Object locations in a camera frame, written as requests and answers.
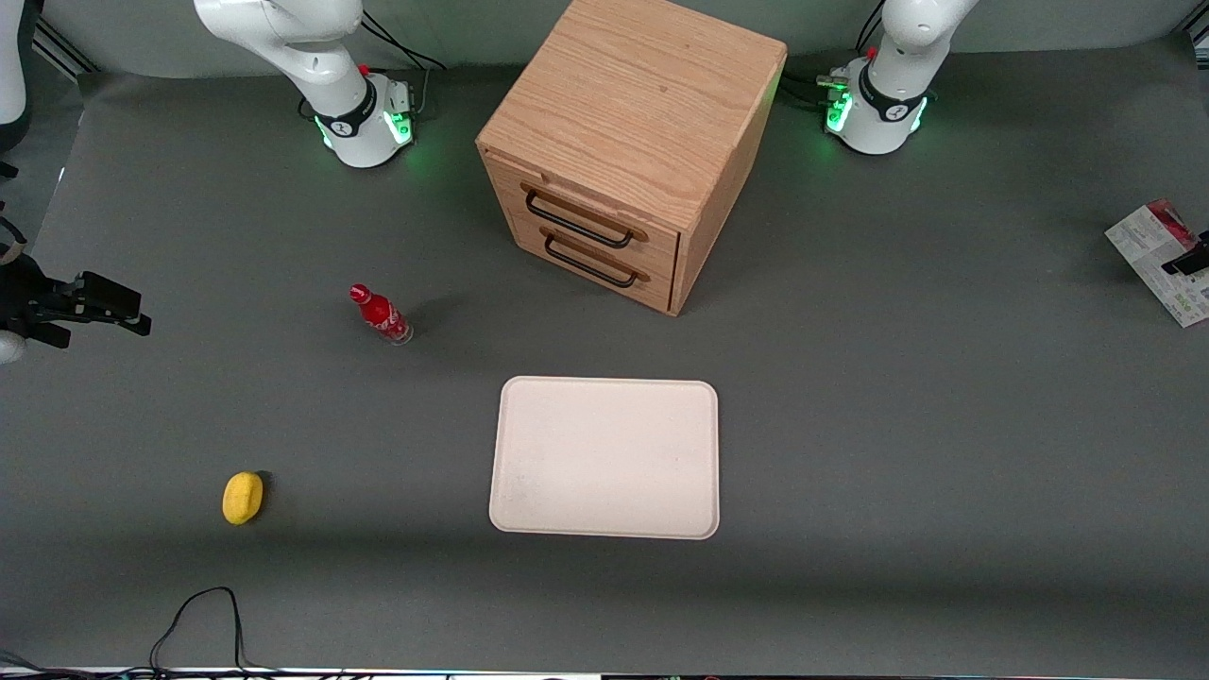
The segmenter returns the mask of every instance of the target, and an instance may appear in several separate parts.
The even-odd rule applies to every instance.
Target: bottle cap
[[[374,293],[370,293],[370,289],[360,283],[354,283],[353,287],[348,289],[348,296],[358,305],[364,305],[370,301]]]

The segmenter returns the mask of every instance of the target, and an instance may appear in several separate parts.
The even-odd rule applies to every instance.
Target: metal handle
[[[537,207],[537,206],[533,204],[533,198],[537,198],[537,190],[536,189],[530,189],[528,196],[525,197],[525,207],[528,208],[531,213],[533,213],[534,215],[537,215],[537,217],[539,217],[542,219],[548,219],[548,220],[553,221],[554,224],[556,224],[556,225],[559,225],[559,226],[561,226],[563,229],[569,229],[571,231],[574,231],[575,234],[578,234],[580,236],[591,238],[592,241],[595,241],[595,242],[597,242],[597,243],[600,243],[602,246],[608,246],[609,248],[618,248],[618,249],[620,249],[620,248],[625,248],[626,246],[629,246],[630,244],[630,240],[634,238],[634,232],[630,231],[630,230],[625,231],[625,237],[621,238],[620,241],[614,241],[614,240],[612,240],[612,238],[609,238],[607,236],[601,236],[600,234],[596,234],[595,231],[592,231],[590,229],[584,229],[583,226],[579,226],[578,224],[575,224],[575,223],[573,223],[573,221],[571,221],[568,219],[560,218],[559,215],[556,215],[556,214],[554,214],[554,213],[551,213],[549,211],[543,211],[542,208],[539,208],[539,207]]]
[[[634,286],[635,281],[638,280],[638,272],[635,272],[635,271],[631,271],[630,272],[630,278],[627,278],[625,281],[621,281],[620,278],[614,278],[614,277],[604,273],[603,271],[601,271],[601,270],[598,270],[596,267],[588,266],[584,263],[582,263],[582,261],[579,261],[579,260],[577,260],[574,258],[571,258],[568,255],[563,255],[562,253],[560,253],[560,252],[555,250],[554,248],[551,248],[550,247],[551,243],[554,243],[554,235],[553,234],[548,234],[545,236],[545,252],[549,253],[551,258],[559,260],[560,263],[566,263],[566,264],[568,264],[568,265],[578,269],[579,271],[588,272],[588,273],[595,276],[596,278],[600,278],[601,281],[603,281],[606,283],[611,283],[613,286],[617,286],[618,288],[629,288],[629,287]]]

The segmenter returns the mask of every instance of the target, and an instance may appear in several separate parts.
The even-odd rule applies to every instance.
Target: red packaging
[[[411,340],[411,325],[391,304],[391,300],[360,283],[355,283],[348,289],[348,296],[360,307],[365,323],[372,325],[388,342],[403,345]]]

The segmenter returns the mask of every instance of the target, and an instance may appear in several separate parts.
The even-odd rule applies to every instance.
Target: black cable
[[[432,63],[433,65],[435,65],[436,68],[439,68],[441,70],[447,70],[449,69],[449,67],[446,67],[441,62],[438,62],[436,59],[429,57],[428,54],[424,54],[422,52],[417,52],[417,51],[415,51],[415,50],[412,50],[410,47],[404,46],[398,40],[395,40],[394,36],[391,35],[391,31],[387,30],[386,27],[383,27],[382,24],[380,24],[378,21],[375,19],[372,15],[370,15],[369,12],[364,12],[364,15],[365,15],[365,18],[369,19],[369,22],[371,24],[374,24],[374,28],[376,28],[378,31],[382,31],[382,33],[378,34],[377,31],[374,30],[374,28],[370,28],[369,24],[364,24],[363,23],[361,25],[365,27],[365,30],[370,31],[371,34],[374,34],[380,40],[383,40],[383,41],[389,42],[391,45],[394,45],[395,47],[398,47],[400,51],[403,51],[404,54],[411,57],[411,60],[416,62],[417,65],[420,65],[420,62],[417,60],[417,58],[418,58],[418,59],[423,59],[426,62]]]
[[[873,33],[869,33],[869,38],[866,38],[864,31],[869,30],[869,24],[873,24],[874,17],[878,16],[878,12],[880,12],[881,7],[884,7],[885,5],[886,0],[878,0],[878,6],[874,7],[872,12],[869,12],[869,18],[864,19],[864,25],[861,27],[861,33],[856,34],[856,47],[852,48],[855,52],[860,52],[861,47],[864,47],[864,42],[869,38],[873,38]],[[873,24],[873,30],[878,30],[877,24]]]
[[[789,71],[781,71],[781,77],[788,80],[789,82],[800,82],[802,85],[816,85],[814,79],[805,79],[800,75],[793,75]]]
[[[149,667],[134,667],[123,670],[117,670],[112,673],[92,673],[87,670],[69,669],[69,668],[44,668],[42,670],[34,670],[30,668],[31,673],[0,673],[0,678],[5,680],[253,680],[253,679],[268,679],[268,680],[282,680],[282,679],[301,679],[301,680],[372,680],[372,678],[383,676],[405,676],[413,678],[415,674],[410,673],[376,673],[374,675],[348,675],[340,672],[337,675],[318,675],[313,670],[282,670],[282,669],[266,669],[271,673],[254,673],[249,669],[230,669],[230,670],[180,670],[161,668],[158,672]],[[447,676],[444,674],[430,675],[432,680],[444,680]]]
[[[302,97],[302,98],[299,99],[299,117],[302,119],[302,120],[305,120],[305,121],[314,120],[314,109],[313,108],[311,109],[311,115],[310,116],[302,113],[302,106],[306,105],[306,104],[308,104],[308,103],[310,102],[306,100],[306,97]]]
[[[374,30],[372,28],[370,28],[369,24],[361,24],[361,25],[364,25],[365,30],[368,30],[369,34],[372,35],[374,38],[377,38],[378,40],[386,42],[387,45],[389,45],[392,47],[398,47],[399,50],[401,50],[403,53],[406,54],[409,59],[411,59],[411,63],[416,64],[417,69],[423,69],[424,68],[424,64],[420,63],[420,59],[417,59],[416,56],[411,53],[411,51],[409,51],[403,45],[399,45],[394,39],[387,38],[387,36],[382,35],[381,33],[378,33],[378,31]]]
[[[869,29],[869,34],[861,41],[861,47],[857,48],[857,52],[864,50],[864,44],[873,39],[873,35],[878,33],[879,28],[881,28],[881,17],[878,17],[878,21],[873,23],[873,28]]]
[[[21,243],[21,244],[28,243],[28,241],[25,241],[25,235],[22,234],[19,229],[17,229],[17,225],[15,225],[11,221],[8,221],[7,219],[5,219],[4,215],[0,215],[0,225],[4,225],[4,227],[6,230],[8,230],[8,234],[12,234],[12,240],[16,243]],[[0,650],[0,656],[11,656],[12,658],[17,658],[17,659],[21,658],[19,656],[17,656],[15,653],[6,652],[4,650]],[[17,665],[24,665],[25,668],[29,668],[29,665],[27,665],[24,663],[18,663]]]
[[[786,86],[785,86],[783,83],[782,83],[782,85],[781,85],[780,87],[777,87],[777,88],[776,88],[776,91],[777,91],[777,92],[785,92],[785,93],[786,93],[786,94],[788,94],[789,97],[793,97],[793,98],[794,98],[794,99],[797,99],[798,102],[802,102],[802,103],[803,103],[804,105],[802,105],[802,106],[796,106],[796,108],[798,108],[798,109],[805,109],[805,110],[808,110],[808,111],[821,111],[821,110],[822,110],[822,108],[821,108],[821,106],[818,105],[818,102],[816,102],[816,100],[814,100],[814,99],[810,99],[810,98],[808,98],[808,97],[805,97],[805,96],[803,96],[803,94],[799,94],[799,93],[797,93],[797,92],[794,92],[794,91],[789,90],[789,88],[788,88],[788,87],[786,87]]]
[[[133,667],[133,668],[127,668],[125,670],[118,670],[117,673],[89,673],[87,670],[74,670],[70,668],[44,668],[18,653],[10,652],[8,650],[4,649],[0,649],[0,663],[6,663],[8,665],[15,665],[33,670],[34,672],[33,674],[21,675],[19,678],[37,679],[37,680],[112,680],[115,678],[121,678],[122,675],[133,673],[141,668],[141,667]]]
[[[210,593],[226,593],[227,598],[231,599],[231,613],[235,615],[235,667],[238,668],[239,670],[243,670],[244,673],[249,673],[248,670],[249,665],[250,667],[258,665],[248,661],[248,655],[243,649],[243,618],[239,616],[239,601],[236,600],[235,590],[227,588],[226,586],[215,586],[213,588],[198,590],[192,595],[190,595],[189,599],[186,599],[184,604],[180,605],[180,609],[177,610],[175,616],[172,617],[172,623],[168,624],[168,629],[163,632],[163,635],[160,635],[160,639],[156,640],[154,645],[151,645],[151,652],[147,653],[147,665],[151,667],[151,669],[157,674],[158,678],[167,678],[167,675],[163,674],[164,673],[163,667],[160,665],[161,647],[163,647],[163,644],[167,642],[168,638],[170,638],[172,634],[177,630],[177,626],[180,624],[180,617],[185,613],[185,610],[189,609],[189,605],[192,604],[192,601],[196,600],[197,598],[201,598],[202,595],[208,595]]]

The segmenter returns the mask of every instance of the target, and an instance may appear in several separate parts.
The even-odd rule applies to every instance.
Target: wooden drawer cabinet
[[[574,0],[476,140],[517,246],[679,313],[785,56],[664,0]]]

